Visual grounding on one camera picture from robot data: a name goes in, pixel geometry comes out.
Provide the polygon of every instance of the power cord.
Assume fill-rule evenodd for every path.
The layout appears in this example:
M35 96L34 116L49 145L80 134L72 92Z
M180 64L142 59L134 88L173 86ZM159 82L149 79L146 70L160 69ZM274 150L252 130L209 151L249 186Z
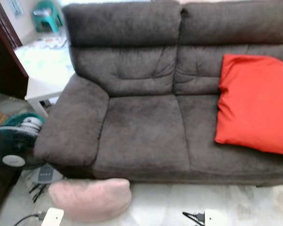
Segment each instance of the power cord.
M38 212L38 213L27 215L27 216L21 218L20 220L18 220L18 222L15 223L13 226L17 226L18 224L20 224L25 219L28 219L28 218L31 218L31 217L37 217L38 220L44 220L46 213L47 212Z
M203 213L197 213L197 214L191 214L191 213L187 213L187 212L183 212L183 214L191 219L192 221L194 221L195 223L197 223L200 226L205 226L204 225L204 214Z

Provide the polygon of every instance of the wall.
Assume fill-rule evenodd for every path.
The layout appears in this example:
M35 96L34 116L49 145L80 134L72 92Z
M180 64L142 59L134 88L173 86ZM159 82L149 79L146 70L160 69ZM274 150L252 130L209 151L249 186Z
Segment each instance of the wall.
M15 17L8 0L0 0L0 3L8 16L11 24L13 25L22 44L28 43L31 39L30 36L35 34L35 27L32 21L32 11L39 0L19 0L23 15Z

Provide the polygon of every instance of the black cable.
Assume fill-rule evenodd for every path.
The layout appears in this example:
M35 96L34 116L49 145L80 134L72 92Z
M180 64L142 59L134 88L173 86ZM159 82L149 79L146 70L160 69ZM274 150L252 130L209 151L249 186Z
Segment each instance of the black cable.
M36 184L35 186L33 186L33 188L29 191L29 194L33 192L34 190L36 190L39 186L40 184Z
M196 215L196 214L191 214L191 213L186 213L186 212L183 212L183 214L184 214L187 218L189 218L189 219L191 219L192 221L194 221L195 223L197 223L198 225L200 225L200 226L205 226L205 225L202 224L200 221L194 219L194 218L197 218L197 215Z
M45 188L46 186L47 186L47 184L42 185L40 191L39 191L37 194L34 195L34 197L33 197L33 202L34 202L34 203L37 201L37 199L39 198L39 196L42 194L42 192L43 192L43 190L44 190L44 188Z
M45 216L46 216L47 212L38 212L38 213L34 213L34 214L30 214L27 215L25 217L23 217L22 219L20 219L17 223L15 223L13 226L17 226L18 224L20 224L23 220L27 219L27 218L31 218L31 217L37 217L38 220L44 220Z
M37 213L27 215L27 216L23 217L22 219L20 219L20 220L19 220L17 223L15 223L13 226L17 226L18 224L20 224L23 220L25 220L25 219L27 219L27 218L37 217L37 216L38 216Z

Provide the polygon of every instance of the green stool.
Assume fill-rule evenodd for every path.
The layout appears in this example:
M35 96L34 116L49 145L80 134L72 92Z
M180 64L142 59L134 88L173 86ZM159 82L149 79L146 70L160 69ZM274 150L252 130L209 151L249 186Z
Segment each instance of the green stool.
M33 18L38 32L42 31L43 23L48 23L53 32L58 32L57 20L63 25L62 18L51 1L40 1L33 11Z

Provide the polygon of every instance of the sofa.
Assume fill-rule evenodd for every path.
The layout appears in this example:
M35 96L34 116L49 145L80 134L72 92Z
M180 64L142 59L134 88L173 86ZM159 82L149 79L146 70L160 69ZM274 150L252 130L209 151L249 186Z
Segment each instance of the sofa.
M69 178L283 184L283 155L214 141L223 54L283 61L283 1L71 4L63 13L75 74L36 158Z

